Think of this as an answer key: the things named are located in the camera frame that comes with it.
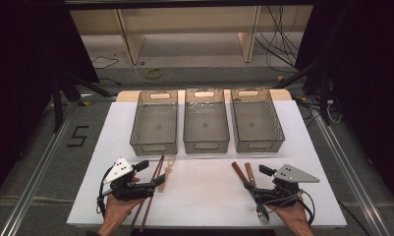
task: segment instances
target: person's left hand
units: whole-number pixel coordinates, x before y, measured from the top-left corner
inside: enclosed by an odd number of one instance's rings
[[[133,177],[134,182],[140,179]],[[126,220],[127,216],[132,212],[132,209],[143,203],[144,199],[119,201],[112,194],[107,196],[107,208],[104,216],[104,223],[98,230],[100,235],[113,235],[120,225]]]

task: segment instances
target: transparent gray bin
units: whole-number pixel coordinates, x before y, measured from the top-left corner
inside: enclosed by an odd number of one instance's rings
[[[141,91],[130,145],[136,155],[178,153],[178,92]]]
[[[230,143],[224,91],[189,88],[185,96],[186,153],[226,153]]]
[[[237,152],[277,152],[285,141],[268,88],[231,89]]]

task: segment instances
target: floor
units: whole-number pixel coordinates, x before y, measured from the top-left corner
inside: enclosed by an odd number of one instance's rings
[[[273,35],[264,33],[256,36],[267,47],[263,36],[271,40]],[[295,45],[299,45],[302,34],[292,32],[290,38]],[[252,62],[244,63],[238,38],[234,33],[148,35],[140,61],[134,68],[128,64],[121,37],[84,36],[83,40],[101,79],[99,85],[113,92],[124,89],[182,89],[204,84],[223,87],[274,86],[278,80],[286,79],[294,72],[280,59],[266,57],[264,48],[258,42],[254,47]],[[280,41],[274,43],[278,47],[281,45]],[[294,56],[289,56],[288,59],[285,54],[279,54],[287,60],[295,60]],[[163,77],[147,79],[144,74],[148,68],[161,69]],[[301,88],[304,81],[300,80],[287,88],[293,97],[303,96]],[[9,222],[8,218],[14,212],[19,197],[35,182],[33,197],[29,199],[26,210],[23,210],[16,223],[16,234],[84,235],[84,229],[68,225],[66,219],[114,98],[98,96],[82,87],[79,90],[84,95],[84,103],[74,105],[64,102],[68,125],[61,133],[52,133],[53,107],[45,108],[37,129],[23,151],[22,160],[15,164],[3,184],[0,190],[0,234],[5,223]],[[316,102],[317,97],[309,96],[307,99],[307,102]],[[330,127],[326,127],[313,109],[303,105],[299,105],[299,108],[334,194],[347,208],[343,209],[348,221],[347,227],[314,228],[314,234],[365,235],[354,220],[354,215],[370,235],[394,235],[394,198],[377,171],[366,161],[366,153],[349,127],[348,119],[338,121],[339,114],[334,113]],[[87,138],[81,147],[71,147],[72,144],[79,143],[79,140],[72,137],[77,127],[77,134]],[[51,146],[51,141],[57,142],[56,147]],[[338,145],[334,146],[330,141],[336,141]],[[50,160],[47,162],[45,159],[48,155]],[[348,176],[349,172],[345,168],[340,167],[346,161],[355,174],[353,179]],[[36,168],[39,163],[44,163],[43,172]],[[38,179],[32,178],[33,173],[39,173]],[[363,200],[358,201],[358,196],[365,196],[364,203]],[[376,215],[368,214],[366,210],[369,207],[373,207],[370,211],[374,209]],[[129,229],[121,228],[117,235],[127,233]],[[276,229],[275,233],[278,236],[290,235],[285,228]]]

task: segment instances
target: gray carpet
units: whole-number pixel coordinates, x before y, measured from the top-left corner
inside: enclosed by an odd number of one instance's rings
[[[142,78],[145,78],[144,73],[145,69],[139,69]],[[185,89],[188,87],[178,84],[225,89],[273,87],[277,84],[276,77],[281,75],[281,73],[265,68],[163,68],[163,73],[163,76],[156,80],[161,84],[170,84],[169,86],[140,82],[133,69],[97,70],[100,78],[108,78],[122,83],[121,86],[118,86],[111,81],[103,80],[99,84],[102,88],[112,92],[126,89]],[[79,88],[82,93],[90,92],[87,88]],[[297,85],[292,85],[289,91],[293,95],[299,95],[302,93],[300,88]],[[84,178],[110,105],[110,101],[92,100],[88,106],[77,107],[22,222],[18,235],[84,235],[84,230],[66,224],[66,219]],[[300,111],[304,117],[308,117],[309,112],[304,107],[300,106]],[[309,118],[305,123],[309,125],[310,137],[336,198],[354,213],[367,230],[370,230],[328,143],[316,124],[316,120],[312,121],[312,119],[313,117]],[[53,122],[53,108],[49,106],[38,124],[38,129],[33,132],[32,138],[27,144],[23,159],[15,164],[13,171],[0,190],[0,231],[51,139]],[[82,147],[68,147],[68,145],[80,143],[80,140],[72,139],[77,126],[88,126],[88,128],[79,129],[77,132],[79,135],[86,136],[84,145]],[[351,131],[348,121],[342,121],[340,124],[331,123],[331,129],[349,156],[390,232],[394,235],[394,199],[376,170],[366,162],[366,154]],[[349,222],[347,227],[338,230],[313,229],[313,232],[315,235],[328,236],[364,235],[363,230],[353,218],[347,212],[345,215]],[[119,230],[118,235],[126,235],[129,232],[127,228],[123,228]],[[275,233],[278,236],[290,235],[284,228],[275,230]]]

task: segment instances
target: white tabletop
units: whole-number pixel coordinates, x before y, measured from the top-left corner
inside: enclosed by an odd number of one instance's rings
[[[270,224],[263,226],[257,219],[255,203],[231,166],[236,161],[246,173],[245,162],[252,165],[259,188],[272,189],[272,178],[258,171],[260,164],[279,169],[291,164],[317,178],[319,183],[300,184],[314,201],[316,214],[312,226],[338,228],[347,225],[318,156],[310,140],[295,101],[274,101],[285,134],[285,142],[276,153],[236,153],[229,103],[227,118],[230,144],[225,154],[186,154],[183,137],[184,101],[179,101],[178,154],[173,172],[163,191],[156,191],[146,220],[147,228],[276,228],[283,222],[270,214]],[[105,171],[120,157],[135,164],[149,159],[150,166],[138,173],[141,182],[148,182],[160,156],[136,156],[130,146],[130,136],[136,113],[135,102],[114,102],[108,112],[84,181],[68,218],[68,223],[80,227],[100,225],[102,215],[96,213],[96,197]],[[304,202],[311,208],[310,199]],[[136,221],[140,226],[148,201]],[[136,213],[124,224],[130,225]]]

